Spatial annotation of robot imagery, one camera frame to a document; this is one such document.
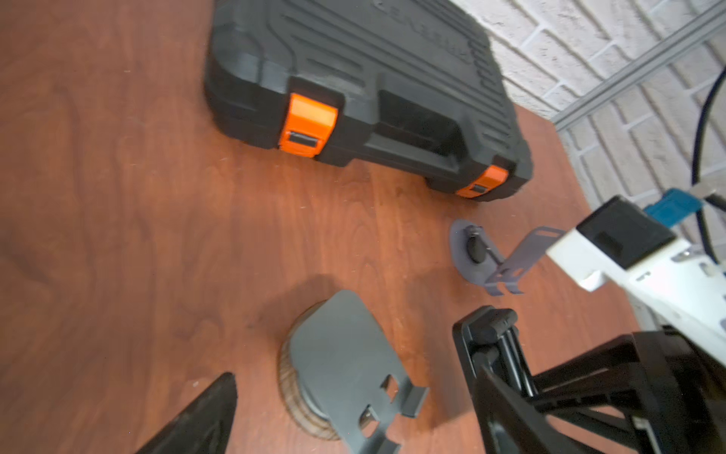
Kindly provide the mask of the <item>purple-grey phone stand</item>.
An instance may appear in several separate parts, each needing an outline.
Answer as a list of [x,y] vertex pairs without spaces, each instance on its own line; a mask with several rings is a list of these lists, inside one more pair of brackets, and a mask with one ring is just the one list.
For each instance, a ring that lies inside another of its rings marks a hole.
[[469,283],[482,287],[494,297],[503,296],[500,286],[511,294],[522,294],[519,282],[546,254],[565,231],[537,227],[505,257],[484,229],[465,219],[457,219],[449,231],[452,261]]

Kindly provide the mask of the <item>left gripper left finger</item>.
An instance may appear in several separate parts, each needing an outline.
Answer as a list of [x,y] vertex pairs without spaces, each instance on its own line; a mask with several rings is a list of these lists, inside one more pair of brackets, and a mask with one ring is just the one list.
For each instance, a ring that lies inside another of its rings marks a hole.
[[236,414],[234,374],[221,374],[137,450],[151,453],[225,453]]

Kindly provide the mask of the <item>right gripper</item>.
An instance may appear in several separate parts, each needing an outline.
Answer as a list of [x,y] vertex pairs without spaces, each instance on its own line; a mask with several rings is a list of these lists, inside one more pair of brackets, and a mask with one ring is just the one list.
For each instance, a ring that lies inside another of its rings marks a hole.
[[725,367],[675,330],[616,337],[534,377],[543,414],[630,412],[638,453],[723,453]]

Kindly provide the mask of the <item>black phone stand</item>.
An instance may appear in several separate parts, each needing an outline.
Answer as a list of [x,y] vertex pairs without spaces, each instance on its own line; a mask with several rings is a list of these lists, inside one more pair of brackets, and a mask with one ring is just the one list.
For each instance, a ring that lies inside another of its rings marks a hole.
[[537,395],[517,321],[513,309],[482,306],[454,323],[453,340],[470,396],[483,371],[502,379],[525,399]]

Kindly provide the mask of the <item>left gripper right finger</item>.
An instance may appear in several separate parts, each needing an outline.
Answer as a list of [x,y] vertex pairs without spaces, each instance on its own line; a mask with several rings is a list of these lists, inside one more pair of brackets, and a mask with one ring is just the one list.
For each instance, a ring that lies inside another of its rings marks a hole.
[[527,401],[491,369],[478,366],[474,409],[488,453],[595,453],[597,450],[550,426]]

